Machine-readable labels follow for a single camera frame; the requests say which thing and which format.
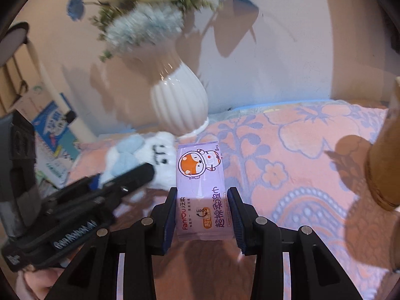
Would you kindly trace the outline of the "purple tissue pack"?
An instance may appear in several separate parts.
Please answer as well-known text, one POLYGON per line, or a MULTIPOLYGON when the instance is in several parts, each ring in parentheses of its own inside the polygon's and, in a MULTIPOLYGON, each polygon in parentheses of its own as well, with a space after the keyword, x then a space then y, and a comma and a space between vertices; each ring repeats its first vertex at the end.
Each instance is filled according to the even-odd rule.
POLYGON ((179 241, 233 238, 223 156, 217 141, 178 146, 176 187, 179 241))

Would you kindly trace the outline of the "blue study book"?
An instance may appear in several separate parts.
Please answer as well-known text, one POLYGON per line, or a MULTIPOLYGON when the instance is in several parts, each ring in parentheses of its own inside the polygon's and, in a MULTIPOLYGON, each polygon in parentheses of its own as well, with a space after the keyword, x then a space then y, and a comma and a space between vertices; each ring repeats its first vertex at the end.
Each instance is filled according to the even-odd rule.
POLYGON ((32 120, 36 133, 36 168, 55 187, 62 188, 80 155, 79 141, 47 92, 34 92, 32 101, 37 110, 32 120))

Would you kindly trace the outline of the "pink patterned blanket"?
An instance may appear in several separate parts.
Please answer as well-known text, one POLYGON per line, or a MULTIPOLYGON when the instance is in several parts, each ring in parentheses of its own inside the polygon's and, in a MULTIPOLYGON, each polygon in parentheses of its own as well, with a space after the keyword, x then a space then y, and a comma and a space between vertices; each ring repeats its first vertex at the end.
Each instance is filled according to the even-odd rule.
MULTIPOLYGON (((363 299, 390 295, 399 280, 390 261, 399 212, 380 208, 364 175, 370 142, 387 109, 367 101, 320 101, 245 110, 179 142, 219 141, 225 185, 278 226, 310 226, 363 299)), ((173 244, 153 257, 157 299, 249 299, 255 257, 234 239, 173 244)))

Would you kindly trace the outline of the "white lamp pole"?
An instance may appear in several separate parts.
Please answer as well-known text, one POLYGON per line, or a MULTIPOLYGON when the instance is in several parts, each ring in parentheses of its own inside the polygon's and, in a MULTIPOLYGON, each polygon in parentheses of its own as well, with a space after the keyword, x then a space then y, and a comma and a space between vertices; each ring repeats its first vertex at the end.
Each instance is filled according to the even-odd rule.
POLYGON ((62 97, 61 93, 56 89, 53 85, 49 74, 44 67, 43 62, 39 60, 39 56, 37 54, 36 48, 33 42, 30 39, 26 41, 26 48, 28 50, 28 54, 38 72, 41 80, 49 92, 50 96, 53 98, 53 101, 57 104, 61 113, 64 115, 66 122, 76 136, 76 138, 81 143, 92 143, 96 141, 96 136, 92 133, 92 131, 88 128, 88 126, 78 117, 77 113, 68 105, 65 99, 62 97))

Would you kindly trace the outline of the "white cloud plush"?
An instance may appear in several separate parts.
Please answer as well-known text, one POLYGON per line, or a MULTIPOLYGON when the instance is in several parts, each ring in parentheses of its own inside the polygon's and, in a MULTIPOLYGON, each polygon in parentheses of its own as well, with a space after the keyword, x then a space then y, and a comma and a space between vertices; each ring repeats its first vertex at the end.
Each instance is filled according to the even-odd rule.
POLYGON ((159 131, 150 134, 131 134, 118 141, 105 156, 105 169, 100 185, 140 166, 149 163, 154 169, 150 189, 169 190, 176 185, 176 138, 171 133, 159 131))

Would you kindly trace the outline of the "wooden pen holder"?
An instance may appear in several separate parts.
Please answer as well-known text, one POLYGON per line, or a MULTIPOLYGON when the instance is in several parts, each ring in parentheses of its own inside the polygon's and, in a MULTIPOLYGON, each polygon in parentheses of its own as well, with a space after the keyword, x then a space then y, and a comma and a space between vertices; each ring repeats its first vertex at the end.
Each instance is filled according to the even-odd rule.
POLYGON ((399 77, 382 129, 368 150, 365 178, 375 202, 387 211, 399 207, 399 77))

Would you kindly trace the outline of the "white ribbed vase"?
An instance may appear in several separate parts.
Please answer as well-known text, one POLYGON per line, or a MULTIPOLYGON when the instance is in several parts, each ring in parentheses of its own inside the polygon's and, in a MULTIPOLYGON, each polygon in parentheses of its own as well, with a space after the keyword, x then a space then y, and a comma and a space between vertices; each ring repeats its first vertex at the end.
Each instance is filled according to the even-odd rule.
POLYGON ((175 49, 153 54, 149 82, 150 103, 163 129, 184 138, 204 131, 209 124, 207 92, 175 49))

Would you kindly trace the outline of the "artificial flower bouquet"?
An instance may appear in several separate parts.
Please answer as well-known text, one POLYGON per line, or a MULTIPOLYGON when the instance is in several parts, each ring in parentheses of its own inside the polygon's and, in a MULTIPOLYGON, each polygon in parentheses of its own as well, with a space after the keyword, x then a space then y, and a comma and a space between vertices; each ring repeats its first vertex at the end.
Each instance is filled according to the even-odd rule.
MULTIPOLYGON (((237 0, 251 4, 250 0, 237 0)), ((223 0, 95 0, 98 13, 89 21, 98 29, 105 49, 100 60, 122 56, 142 46, 154 46, 183 31, 185 15, 215 10, 223 0)))

